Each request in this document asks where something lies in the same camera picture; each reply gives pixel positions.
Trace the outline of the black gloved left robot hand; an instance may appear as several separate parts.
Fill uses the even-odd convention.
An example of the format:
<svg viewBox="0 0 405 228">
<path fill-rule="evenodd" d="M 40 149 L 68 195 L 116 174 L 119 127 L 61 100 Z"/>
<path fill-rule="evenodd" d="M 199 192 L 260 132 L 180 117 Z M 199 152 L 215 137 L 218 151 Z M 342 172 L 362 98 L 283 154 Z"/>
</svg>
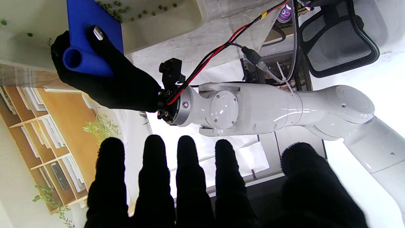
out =
<svg viewBox="0 0 405 228">
<path fill-rule="evenodd" d="M 86 31 L 87 40 L 98 56 L 111 67 L 113 77 L 99 77 L 67 69 L 62 55 L 70 46 L 69 32 L 59 35 L 51 46 L 54 66 L 62 82 L 88 94 L 100 105 L 110 109 L 154 113 L 164 102 L 160 85 L 149 74 L 134 66 L 117 50 L 106 32 L 96 25 Z"/>
</svg>

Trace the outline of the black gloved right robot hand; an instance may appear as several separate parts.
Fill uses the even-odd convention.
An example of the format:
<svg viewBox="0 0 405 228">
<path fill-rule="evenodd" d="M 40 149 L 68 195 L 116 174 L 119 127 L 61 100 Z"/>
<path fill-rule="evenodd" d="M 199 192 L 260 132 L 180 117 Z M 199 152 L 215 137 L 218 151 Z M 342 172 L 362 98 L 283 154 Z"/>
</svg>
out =
<svg viewBox="0 0 405 228">
<path fill-rule="evenodd" d="M 87 198 L 86 228 L 256 228 L 260 227 L 239 172 L 231 143 L 215 144 L 215 210 L 206 192 L 194 140 L 178 140 L 177 199 L 170 194 L 166 148 L 158 135 L 146 138 L 139 196 L 128 215 L 123 142 L 105 139 L 98 152 L 95 180 Z M 340 183 L 328 162 L 310 144 L 297 142 L 282 154 L 281 212 L 263 227 L 367 228 L 363 211 Z"/>
</svg>

